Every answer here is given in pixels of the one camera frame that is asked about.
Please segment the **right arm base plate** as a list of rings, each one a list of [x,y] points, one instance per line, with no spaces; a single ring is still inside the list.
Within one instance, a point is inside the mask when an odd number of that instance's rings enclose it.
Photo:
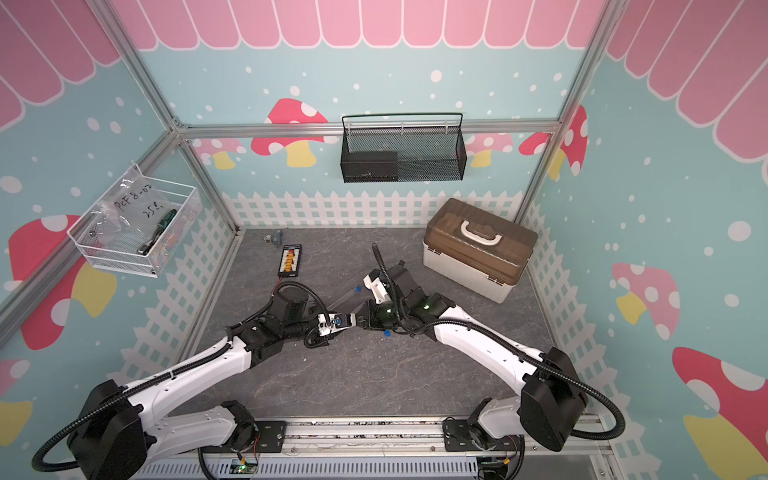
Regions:
[[[495,439],[467,419],[448,416],[442,420],[444,449],[447,452],[515,452],[512,439]]]

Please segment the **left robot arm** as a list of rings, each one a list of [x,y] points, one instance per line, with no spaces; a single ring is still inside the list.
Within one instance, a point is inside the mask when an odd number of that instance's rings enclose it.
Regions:
[[[129,479],[147,463],[191,450],[257,450],[262,430],[236,400],[192,414],[172,412],[280,353],[289,340],[319,348],[356,323],[355,314],[332,311],[309,287],[289,281],[207,350],[143,380],[95,387],[79,416],[35,452],[31,466],[38,472],[78,469],[88,479]]]

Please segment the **clear test tube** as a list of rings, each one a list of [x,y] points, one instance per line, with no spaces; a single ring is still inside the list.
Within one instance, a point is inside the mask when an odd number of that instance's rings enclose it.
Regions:
[[[337,309],[338,309],[340,306],[342,306],[342,305],[343,305],[343,304],[345,304],[346,302],[348,302],[348,301],[350,301],[350,300],[353,300],[354,298],[356,298],[356,297],[357,297],[357,295],[358,295],[360,292],[355,292],[355,290],[354,290],[354,289],[355,289],[355,287],[353,287],[352,289],[350,289],[348,292],[344,293],[344,294],[343,294],[341,297],[339,297],[337,300],[333,301],[333,302],[330,304],[330,308],[331,308],[331,309],[333,309],[333,310],[337,310]]]

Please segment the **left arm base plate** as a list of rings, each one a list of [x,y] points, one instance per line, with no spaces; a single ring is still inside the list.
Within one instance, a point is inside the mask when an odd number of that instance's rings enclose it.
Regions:
[[[203,447],[204,453],[265,454],[281,453],[286,439],[285,421],[257,420],[239,424],[231,438],[220,446]]]

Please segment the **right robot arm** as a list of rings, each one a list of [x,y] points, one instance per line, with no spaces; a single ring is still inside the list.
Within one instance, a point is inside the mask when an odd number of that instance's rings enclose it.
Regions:
[[[387,267],[378,245],[371,248],[377,268],[364,280],[374,297],[366,328],[428,337],[467,355],[512,389],[509,398],[482,400],[468,417],[467,434],[478,448],[529,437],[558,452],[571,437],[608,441],[624,434],[620,408],[581,381],[563,351],[542,352],[512,341],[446,296],[427,295],[403,263]]]

